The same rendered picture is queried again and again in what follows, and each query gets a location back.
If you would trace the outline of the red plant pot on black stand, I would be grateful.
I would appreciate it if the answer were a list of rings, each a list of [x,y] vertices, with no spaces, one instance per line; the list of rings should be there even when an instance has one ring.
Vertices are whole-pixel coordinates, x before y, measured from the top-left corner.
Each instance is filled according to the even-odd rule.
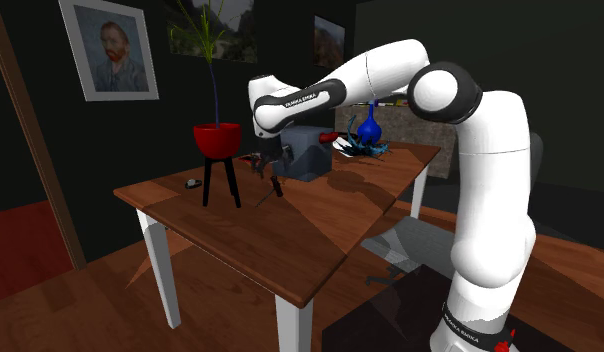
[[[213,85],[215,122],[211,124],[199,124],[193,127],[194,139],[200,152],[204,155],[204,179],[202,205],[206,207],[209,203],[212,167],[215,163],[222,163],[225,168],[229,192],[234,199],[235,206],[241,207],[241,199],[236,181],[233,165],[233,156],[241,145],[241,126],[235,123],[223,123],[220,121],[219,98],[217,83],[213,69],[213,50],[216,42],[220,39],[224,30],[217,36],[213,36],[211,30],[211,18],[208,11],[211,10],[211,0],[207,0],[207,8],[202,8],[200,22],[196,23],[182,4],[182,0],[176,0],[183,16],[193,29],[190,34],[179,25],[173,24],[170,29],[170,37],[176,32],[194,42],[200,49],[202,56],[207,62]]]

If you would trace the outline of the grey box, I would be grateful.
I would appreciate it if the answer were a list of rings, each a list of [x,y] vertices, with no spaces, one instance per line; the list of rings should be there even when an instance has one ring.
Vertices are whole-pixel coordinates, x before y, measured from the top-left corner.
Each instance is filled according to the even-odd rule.
[[[332,170],[332,144],[321,143],[320,134],[332,133],[331,128],[290,125],[280,134],[282,145],[289,145],[293,161],[288,168],[282,162],[271,164],[277,176],[310,182]]]

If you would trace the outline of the blue coral figure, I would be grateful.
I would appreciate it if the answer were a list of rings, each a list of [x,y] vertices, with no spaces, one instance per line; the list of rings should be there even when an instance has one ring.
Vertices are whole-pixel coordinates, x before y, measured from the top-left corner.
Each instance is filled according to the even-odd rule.
[[[347,141],[349,143],[348,146],[344,146],[344,151],[350,156],[368,156],[377,158],[378,155],[382,155],[386,152],[390,152],[389,145],[390,142],[386,143],[377,143],[373,144],[371,142],[357,142],[351,134],[351,127],[356,119],[356,116],[353,115],[348,122],[347,129]]]

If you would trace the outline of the dark robot stand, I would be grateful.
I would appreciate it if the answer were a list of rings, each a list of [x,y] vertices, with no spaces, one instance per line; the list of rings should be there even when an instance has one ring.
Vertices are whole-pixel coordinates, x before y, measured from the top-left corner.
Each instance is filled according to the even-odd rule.
[[[450,279],[422,266],[353,309],[322,332],[322,352],[430,352]],[[520,352],[589,352],[564,330],[552,336],[513,315],[513,345]]]

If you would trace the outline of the wooden table with white legs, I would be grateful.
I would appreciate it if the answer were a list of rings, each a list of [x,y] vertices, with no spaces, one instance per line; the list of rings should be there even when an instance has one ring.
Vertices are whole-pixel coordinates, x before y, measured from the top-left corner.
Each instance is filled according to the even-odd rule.
[[[393,142],[380,158],[334,154],[330,172],[311,182],[285,179],[271,194],[241,160],[234,163],[241,205],[229,200],[223,172],[203,180],[209,200],[186,190],[195,168],[117,188],[135,208],[167,323],[181,323],[167,231],[225,263],[275,296],[280,352],[310,352],[313,299],[365,234],[409,186],[420,201],[436,146]]]

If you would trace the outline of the grey stone sideboard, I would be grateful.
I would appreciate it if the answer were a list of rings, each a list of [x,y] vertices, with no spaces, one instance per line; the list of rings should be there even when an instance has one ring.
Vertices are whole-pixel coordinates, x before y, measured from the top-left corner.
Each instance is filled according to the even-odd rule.
[[[457,134],[452,125],[416,117],[407,106],[378,106],[373,118],[382,129],[382,140],[440,147],[428,174],[448,179],[457,165]]]

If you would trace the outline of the framed portrait painting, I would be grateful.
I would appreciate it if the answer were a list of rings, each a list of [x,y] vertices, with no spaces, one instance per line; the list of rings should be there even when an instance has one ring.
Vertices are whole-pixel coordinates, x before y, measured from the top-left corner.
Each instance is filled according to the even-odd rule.
[[[84,98],[159,98],[144,12],[105,0],[58,0]]]

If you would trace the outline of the brown wooden door frame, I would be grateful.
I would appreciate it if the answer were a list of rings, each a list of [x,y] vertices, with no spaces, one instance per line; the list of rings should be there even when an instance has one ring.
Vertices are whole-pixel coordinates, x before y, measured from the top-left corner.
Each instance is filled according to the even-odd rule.
[[[1,13],[0,70],[70,261],[75,270],[85,269],[85,255]]]

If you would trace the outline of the landscape wall picture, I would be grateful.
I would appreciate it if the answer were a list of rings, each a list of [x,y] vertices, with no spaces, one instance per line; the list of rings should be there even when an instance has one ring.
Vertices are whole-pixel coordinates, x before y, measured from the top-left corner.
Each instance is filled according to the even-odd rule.
[[[208,26],[214,59],[256,63],[255,0],[162,0],[170,51],[203,57]]]

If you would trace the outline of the red-handled knife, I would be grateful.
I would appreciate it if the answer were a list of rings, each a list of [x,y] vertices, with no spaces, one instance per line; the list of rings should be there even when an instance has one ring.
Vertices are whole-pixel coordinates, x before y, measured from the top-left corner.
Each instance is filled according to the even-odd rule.
[[[351,151],[352,145],[341,137],[338,132],[321,132],[318,140],[320,144],[331,143],[339,153],[346,157],[353,157],[353,153]]]

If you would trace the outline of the blue vase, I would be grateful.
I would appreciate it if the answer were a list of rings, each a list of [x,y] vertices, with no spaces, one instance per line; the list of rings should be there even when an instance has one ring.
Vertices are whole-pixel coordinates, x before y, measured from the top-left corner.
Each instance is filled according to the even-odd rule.
[[[358,127],[357,141],[363,145],[373,145],[376,144],[381,135],[382,128],[374,119],[374,109],[378,106],[377,100],[371,100],[369,102],[369,110],[367,119]]]

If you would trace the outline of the small dark wall picture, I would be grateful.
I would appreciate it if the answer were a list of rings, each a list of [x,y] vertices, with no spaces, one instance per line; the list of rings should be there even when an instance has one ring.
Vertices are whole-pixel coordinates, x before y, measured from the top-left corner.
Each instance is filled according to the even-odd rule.
[[[336,69],[344,63],[345,28],[320,16],[314,17],[313,64]]]

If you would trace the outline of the black screwdriver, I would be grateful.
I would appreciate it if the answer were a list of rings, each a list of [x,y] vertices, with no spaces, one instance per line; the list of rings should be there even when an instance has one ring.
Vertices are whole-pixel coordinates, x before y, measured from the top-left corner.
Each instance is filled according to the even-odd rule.
[[[257,207],[264,203],[272,194],[276,194],[277,197],[283,196],[281,180],[276,175],[272,175],[270,177],[270,182],[272,184],[272,189],[261,200],[258,201],[256,204]]]

